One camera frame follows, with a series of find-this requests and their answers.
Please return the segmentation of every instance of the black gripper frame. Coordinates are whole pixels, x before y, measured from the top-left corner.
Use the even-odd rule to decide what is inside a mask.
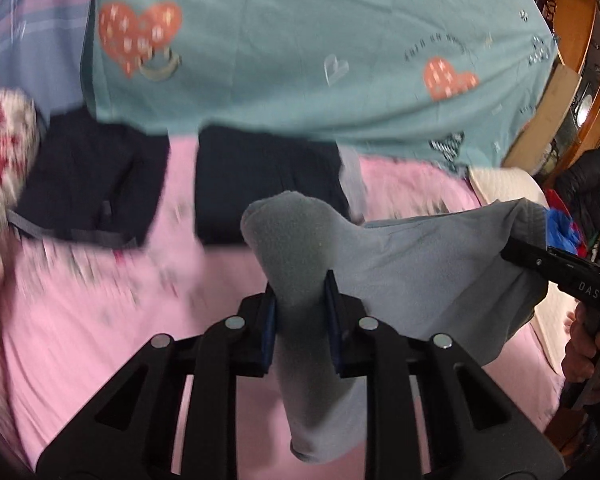
[[[557,480],[557,450],[448,335],[429,342],[367,317],[358,298],[325,281],[331,357],[342,378],[366,376],[365,480]],[[410,376],[429,446],[423,475]]]
[[[154,336],[45,449],[38,478],[236,480],[235,377],[267,373],[275,329],[267,287],[201,336]],[[178,476],[171,459],[188,375],[194,381]]]
[[[590,336],[600,330],[600,266],[560,249],[547,250],[510,238],[500,255],[519,267],[538,272],[544,279],[554,282],[558,289],[587,305],[584,327]],[[593,359],[597,363],[600,353]],[[586,387],[583,383],[565,384],[560,395],[560,405],[572,408]]]
[[[325,298],[335,371],[367,380],[366,480],[560,478],[559,453],[451,338],[400,336],[341,295],[331,271]],[[202,336],[154,336],[45,449],[38,478],[236,480],[235,377],[267,372],[274,311],[267,288]],[[171,459],[187,375],[194,381],[178,476]],[[425,475],[410,376],[426,420]]]

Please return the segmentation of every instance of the teal blanket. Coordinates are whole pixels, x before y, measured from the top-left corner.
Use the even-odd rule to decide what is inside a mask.
[[[93,0],[102,121],[336,140],[451,171],[498,166],[557,45],[533,0]]]

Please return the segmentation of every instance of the white heart outline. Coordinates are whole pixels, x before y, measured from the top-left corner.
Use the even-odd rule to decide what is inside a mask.
[[[324,58],[324,77],[327,80],[327,85],[335,85],[347,73],[349,73],[349,61],[346,59],[338,60],[335,54],[329,54]]]

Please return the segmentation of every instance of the orange heart print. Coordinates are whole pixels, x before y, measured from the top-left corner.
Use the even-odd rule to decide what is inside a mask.
[[[129,78],[156,50],[169,46],[181,26],[182,11],[173,2],[155,4],[141,16],[124,2],[108,2],[98,16],[102,49]]]
[[[457,73],[453,65],[443,57],[429,59],[422,78],[434,101],[442,101],[468,92],[480,84],[477,75],[472,72]]]

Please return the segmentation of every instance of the pink bedsheet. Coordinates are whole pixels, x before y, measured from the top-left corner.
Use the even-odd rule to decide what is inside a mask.
[[[235,313],[243,297],[264,290],[266,279],[249,250],[205,252],[198,244],[192,234],[197,143],[187,137],[171,142],[163,197],[143,251],[113,253],[23,241],[15,279],[2,295],[2,323],[11,402],[32,464],[80,407],[153,334],[167,332],[175,338],[200,334]],[[408,191],[410,197],[400,197],[398,181],[415,167],[400,163],[402,170],[397,171],[398,166],[391,163],[380,171],[376,162],[362,160],[365,183],[370,196],[376,197],[370,199],[369,219],[384,214],[387,200],[392,201],[390,208],[396,216],[412,216],[417,192],[413,189],[418,186]],[[422,169],[413,174],[417,176]],[[428,196],[442,195],[450,210],[477,206],[466,184],[450,183],[450,177],[438,170],[429,175],[424,184],[430,187],[435,179],[439,189],[427,187]],[[384,195],[376,193],[378,189],[384,189]],[[463,205],[457,206],[457,200]],[[557,406],[559,378],[549,368],[529,325],[507,344],[488,371],[543,428]],[[238,380],[237,438],[242,480],[363,477],[363,446],[326,465],[307,465],[291,455],[288,425],[273,376]]]

